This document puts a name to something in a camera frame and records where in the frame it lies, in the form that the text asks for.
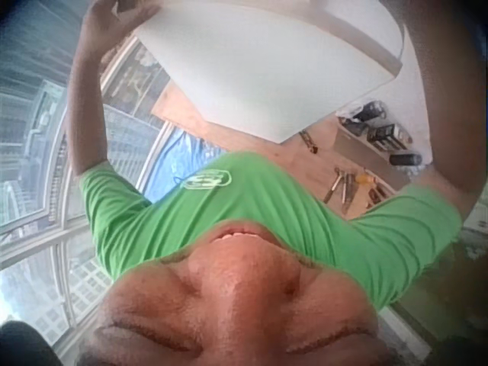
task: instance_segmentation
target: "white panel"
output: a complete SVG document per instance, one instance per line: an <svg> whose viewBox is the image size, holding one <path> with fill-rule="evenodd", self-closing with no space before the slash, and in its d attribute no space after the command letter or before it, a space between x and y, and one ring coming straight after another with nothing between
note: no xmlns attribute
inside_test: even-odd
<svg viewBox="0 0 488 366"><path fill-rule="evenodd" d="M318 27L256 8L172 4L137 34L206 120L276 143L393 78Z"/></svg>

